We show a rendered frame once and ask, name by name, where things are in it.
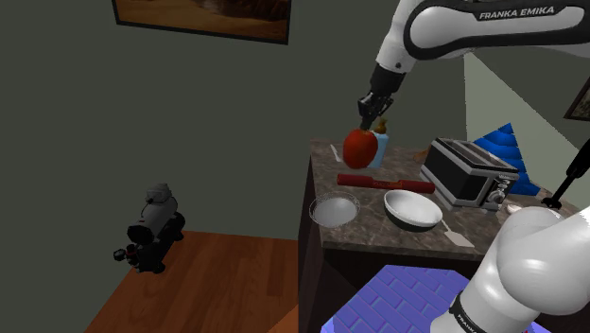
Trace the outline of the red apple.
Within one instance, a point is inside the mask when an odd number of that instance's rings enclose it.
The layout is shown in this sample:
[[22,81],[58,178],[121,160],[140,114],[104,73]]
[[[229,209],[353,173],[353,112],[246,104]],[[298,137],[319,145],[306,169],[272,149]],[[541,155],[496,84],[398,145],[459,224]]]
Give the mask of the red apple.
[[378,141],[372,131],[352,130],[343,142],[343,162],[352,169],[367,167],[378,150]]

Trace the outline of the light blue soap dispenser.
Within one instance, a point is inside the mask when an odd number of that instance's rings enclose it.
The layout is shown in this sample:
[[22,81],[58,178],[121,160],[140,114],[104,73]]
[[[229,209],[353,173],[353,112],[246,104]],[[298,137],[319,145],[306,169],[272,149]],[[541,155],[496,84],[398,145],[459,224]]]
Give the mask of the light blue soap dispenser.
[[387,134],[387,119],[381,117],[378,125],[372,130],[373,135],[377,139],[377,152],[369,164],[369,168],[380,168],[385,154],[386,146],[389,142]]

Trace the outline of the red rolling pin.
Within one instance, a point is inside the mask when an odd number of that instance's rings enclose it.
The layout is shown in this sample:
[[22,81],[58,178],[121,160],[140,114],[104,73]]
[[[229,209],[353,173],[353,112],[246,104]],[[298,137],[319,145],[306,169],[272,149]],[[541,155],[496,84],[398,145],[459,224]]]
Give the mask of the red rolling pin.
[[435,185],[430,182],[400,180],[397,182],[379,181],[370,176],[339,174],[337,184],[363,188],[407,190],[415,193],[432,194],[435,192]]

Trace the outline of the clear glass bowl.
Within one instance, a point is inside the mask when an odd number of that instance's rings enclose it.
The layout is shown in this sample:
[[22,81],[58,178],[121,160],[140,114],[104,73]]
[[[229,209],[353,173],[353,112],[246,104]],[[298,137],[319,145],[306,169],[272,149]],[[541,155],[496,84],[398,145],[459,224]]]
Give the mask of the clear glass bowl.
[[325,228],[338,228],[354,220],[360,210],[359,200],[343,191],[319,195],[308,208],[309,217]]

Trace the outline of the white bowl with dark outside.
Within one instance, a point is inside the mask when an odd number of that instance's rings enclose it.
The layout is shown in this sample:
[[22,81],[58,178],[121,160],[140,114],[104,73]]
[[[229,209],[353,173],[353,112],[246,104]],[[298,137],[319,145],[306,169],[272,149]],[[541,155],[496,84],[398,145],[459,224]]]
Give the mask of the white bowl with dark outside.
[[426,232],[443,220],[443,212],[435,202],[408,190],[388,191],[383,205],[388,219],[406,231]]

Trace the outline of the black and silver toaster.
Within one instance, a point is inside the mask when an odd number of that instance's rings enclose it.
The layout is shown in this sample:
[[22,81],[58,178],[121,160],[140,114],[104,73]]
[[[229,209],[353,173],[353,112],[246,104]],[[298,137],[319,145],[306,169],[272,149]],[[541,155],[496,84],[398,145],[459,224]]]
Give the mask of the black and silver toaster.
[[450,211],[470,207],[496,212],[519,173],[473,142],[438,137],[430,144],[420,177],[435,185],[435,195]]

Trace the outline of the blue ridged cone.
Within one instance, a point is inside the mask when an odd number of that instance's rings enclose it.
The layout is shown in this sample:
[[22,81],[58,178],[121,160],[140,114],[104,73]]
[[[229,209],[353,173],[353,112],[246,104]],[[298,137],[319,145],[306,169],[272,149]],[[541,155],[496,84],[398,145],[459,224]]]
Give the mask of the blue ridged cone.
[[512,186],[511,194],[534,197],[539,193],[540,187],[529,179],[511,123],[487,133],[476,139],[474,143],[518,169],[519,179]]

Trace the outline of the white spatula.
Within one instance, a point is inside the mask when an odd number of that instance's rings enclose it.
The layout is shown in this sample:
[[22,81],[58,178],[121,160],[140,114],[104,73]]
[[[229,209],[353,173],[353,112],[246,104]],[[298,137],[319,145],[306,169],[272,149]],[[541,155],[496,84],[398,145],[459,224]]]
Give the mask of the white spatula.
[[467,239],[464,235],[452,231],[451,228],[448,226],[448,224],[443,219],[441,220],[441,224],[446,229],[446,231],[444,232],[444,235],[446,237],[448,237],[455,245],[460,246],[460,247],[466,247],[466,248],[474,248],[475,247],[475,245],[469,239]]

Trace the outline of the dark brown counter cabinet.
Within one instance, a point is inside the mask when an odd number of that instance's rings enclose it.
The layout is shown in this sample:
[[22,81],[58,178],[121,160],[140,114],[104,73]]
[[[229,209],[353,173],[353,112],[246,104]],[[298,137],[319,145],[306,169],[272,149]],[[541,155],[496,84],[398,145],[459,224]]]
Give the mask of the dark brown counter cabinet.
[[474,275],[508,214],[479,209],[444,211],[452,231],[474,245],[455,245],[442,224],[424,233],[395,226],[386,216],[384,193],[350,187],[360,202],[355,220],[336,228],[320,227],[308,208],[319,195],[338,191],[337,176],[347,167],[331,153],[310,156],[299,232],[300,333],[319,333],[321,325],[386,265],[449,269],[467,278]]

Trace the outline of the large framed landscape picture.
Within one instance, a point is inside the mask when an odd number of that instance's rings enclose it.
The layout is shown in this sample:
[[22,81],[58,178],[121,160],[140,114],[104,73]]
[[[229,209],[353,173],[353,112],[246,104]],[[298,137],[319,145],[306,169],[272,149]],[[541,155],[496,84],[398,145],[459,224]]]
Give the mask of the large framed landscape picture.
[[115,21],[233,39],[287,44],[291,0],[111,0]]

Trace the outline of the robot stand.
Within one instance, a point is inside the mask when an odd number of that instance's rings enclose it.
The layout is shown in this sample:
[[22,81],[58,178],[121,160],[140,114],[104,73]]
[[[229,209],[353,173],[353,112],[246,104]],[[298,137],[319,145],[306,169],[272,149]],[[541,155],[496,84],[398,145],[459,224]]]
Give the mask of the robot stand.
[[468,282],[450,270],[387,265],[320,333],[429,333]]

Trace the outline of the small dark framed picture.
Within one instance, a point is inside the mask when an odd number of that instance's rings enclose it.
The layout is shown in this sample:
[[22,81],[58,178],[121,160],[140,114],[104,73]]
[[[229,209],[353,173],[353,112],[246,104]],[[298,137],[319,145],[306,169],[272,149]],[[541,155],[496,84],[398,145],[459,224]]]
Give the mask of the small dark framed picture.
[[590,77],[564,114],[564,119],[590,122]]

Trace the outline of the black rod with base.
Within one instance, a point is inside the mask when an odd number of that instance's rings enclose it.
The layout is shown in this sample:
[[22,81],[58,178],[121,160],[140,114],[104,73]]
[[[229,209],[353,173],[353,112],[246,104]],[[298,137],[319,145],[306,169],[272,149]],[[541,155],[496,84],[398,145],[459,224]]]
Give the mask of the black rod with base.
[[577,153],[576,157],[572,160],[571,164],[566,170],[566,178],[558,187],[556,192],[550,196],[545,197],[541,200],[541,203],[546,205],[548,208],[559,210],[562,207],[560,198],[574,180],[582,177],[585,172],[590,168],[590,138],[584,143],[582,148]]

